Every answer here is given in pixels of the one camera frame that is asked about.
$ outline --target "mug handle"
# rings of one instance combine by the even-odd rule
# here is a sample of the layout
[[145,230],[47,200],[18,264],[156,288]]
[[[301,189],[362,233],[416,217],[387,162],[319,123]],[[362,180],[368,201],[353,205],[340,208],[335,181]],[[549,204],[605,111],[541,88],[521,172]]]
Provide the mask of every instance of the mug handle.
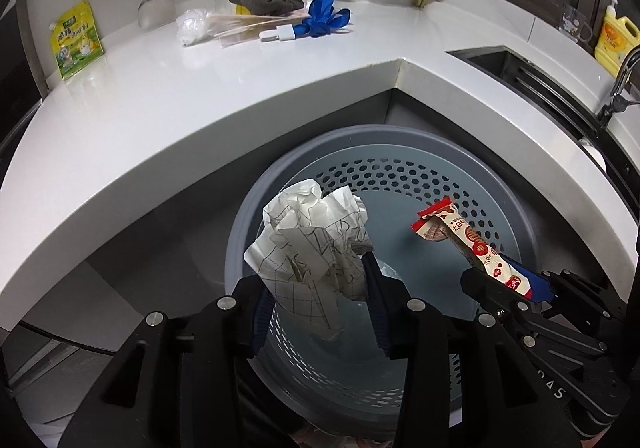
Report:
[[[582,30],[583,30],[584,28],[587,28],[587,29],[589,30],[589,37],[587,37],[587,38],[584,38],[584,37],[582,36]],[[580,30],[580,33],[578,34],[578,40],[580,40],[580,42],[588,42],[588,41],[590,41],[590,40],[591,40],[591,38],[593,38],[593,30],[591,29],[590,25],[585,24],[585,25],[582,27],[582,30]]]

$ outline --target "red and white snack wrapper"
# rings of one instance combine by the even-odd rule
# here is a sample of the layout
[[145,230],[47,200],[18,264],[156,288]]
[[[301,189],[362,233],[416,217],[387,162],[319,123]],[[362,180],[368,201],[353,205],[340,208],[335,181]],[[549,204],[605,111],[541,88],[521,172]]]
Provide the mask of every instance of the red and white snack wrapper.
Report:
[[418,213],[418,216],[420,219],[411,228],[420,237],[428,241],[450,239],[472,266],[482,269],[524,297],[532,297],[527,278],[512,269],[500,253],[482,240],[448,197]]

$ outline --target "yellow bottle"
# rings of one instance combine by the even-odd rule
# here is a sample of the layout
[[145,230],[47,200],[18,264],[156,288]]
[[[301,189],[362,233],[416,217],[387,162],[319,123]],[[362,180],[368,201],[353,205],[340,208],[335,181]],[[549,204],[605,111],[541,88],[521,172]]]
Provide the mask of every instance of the yellow bottle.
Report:
[[640,45],[640,30],[627,17],[616,18],[618,0],[611,0],[604,16],[602,32],[595,50],[596,60],[613,76],[618,76],[626,55]]

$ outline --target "black sink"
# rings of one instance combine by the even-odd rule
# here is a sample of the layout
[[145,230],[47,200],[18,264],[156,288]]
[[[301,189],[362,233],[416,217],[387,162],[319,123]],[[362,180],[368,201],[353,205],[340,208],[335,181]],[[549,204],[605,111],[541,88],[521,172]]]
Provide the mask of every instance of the black sink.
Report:
[[594,114],[585,105],[534,64],[508,48],[478,48],[451,51],[450,54],[511,88],[548,115],[576,141],[588,139],[604,156],[607,171],[602,171],[586,151],[585,154],[616,188],[634,219],[638,221],[640,175],[620,144],[608,130],[601,128]]

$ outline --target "seasoning packet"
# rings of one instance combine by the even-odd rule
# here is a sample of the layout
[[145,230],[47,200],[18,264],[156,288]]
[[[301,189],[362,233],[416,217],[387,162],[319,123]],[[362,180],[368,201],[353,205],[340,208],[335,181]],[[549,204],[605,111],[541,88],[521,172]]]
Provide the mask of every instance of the seasoning packet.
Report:
[[95,29],[94,14],[87,1],[60,16],[50,41],[63,80],[104,54]]
[[532,298],[533,291],[527,277],[511,268],[494,248],[482,240],[448,197],[418,213],[418,216],[420,219],[412,229],[420,237],[427,241],[450,239],[474,268],[481,269],[524,297]]

